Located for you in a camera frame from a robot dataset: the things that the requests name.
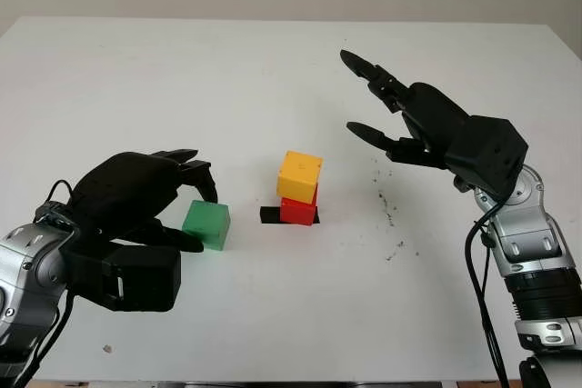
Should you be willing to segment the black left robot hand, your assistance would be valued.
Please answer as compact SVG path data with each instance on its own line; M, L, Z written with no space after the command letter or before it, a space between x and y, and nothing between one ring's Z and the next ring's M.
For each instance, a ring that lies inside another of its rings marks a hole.
M217 202L211 164L196 160L196 155L193 149L115 154L76 184L67 206L107 240L201 253L199 238L166 227L157 218L182 185L194 187L206 202Z

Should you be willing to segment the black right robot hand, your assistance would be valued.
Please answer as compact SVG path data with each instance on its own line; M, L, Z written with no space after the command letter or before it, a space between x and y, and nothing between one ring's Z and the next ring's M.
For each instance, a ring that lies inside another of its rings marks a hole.
M445 154L468 114L434 86L413 83L405 86L380 65L345 49L340 51L344 64L358 77L387 109L400 113L411 134L397 140L381 131L350 121L347 129L366 143L384 151L388 159L401 164L445 169Z

